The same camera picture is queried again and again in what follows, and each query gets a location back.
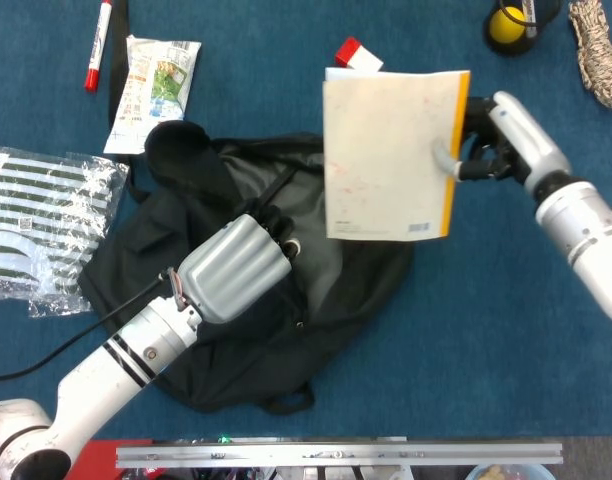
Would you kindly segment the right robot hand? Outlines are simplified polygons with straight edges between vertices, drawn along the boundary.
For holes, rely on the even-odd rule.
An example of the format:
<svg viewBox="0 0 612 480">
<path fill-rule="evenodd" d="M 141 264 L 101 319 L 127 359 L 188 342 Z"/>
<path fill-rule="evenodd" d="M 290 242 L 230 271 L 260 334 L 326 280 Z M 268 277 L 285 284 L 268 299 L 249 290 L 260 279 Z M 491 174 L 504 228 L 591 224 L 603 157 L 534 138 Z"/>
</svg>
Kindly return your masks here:
<svg viewBox="0 0 612 480">
<path fill-rule="evenodd" d="M 575 181 L 567 157 L 523 104 L 507 92 L 468 98 L 462 136 L 473 140 L 464 161 L 441 140 L 432 144 L 435 164 L 456 181 L 512 178 L 537 204 Z"/>
</svg>

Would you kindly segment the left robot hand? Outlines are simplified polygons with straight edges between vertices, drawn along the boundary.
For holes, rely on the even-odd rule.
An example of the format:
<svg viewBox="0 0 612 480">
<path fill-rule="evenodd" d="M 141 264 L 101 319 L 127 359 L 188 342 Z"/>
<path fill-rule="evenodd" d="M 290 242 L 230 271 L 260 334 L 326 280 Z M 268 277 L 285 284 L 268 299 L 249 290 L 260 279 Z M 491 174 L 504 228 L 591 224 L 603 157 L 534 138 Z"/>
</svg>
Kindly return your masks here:
<svg viewBox="0 0 612 480">
<path fill-rule="evenodd" d="M 240 214 L 192 251 L 174 274 L 178 309 L 189 326 L 229 323 L 281 282 L 301 251 L 293 229 L 278 207 L 264 206 Z"/>
</svg>

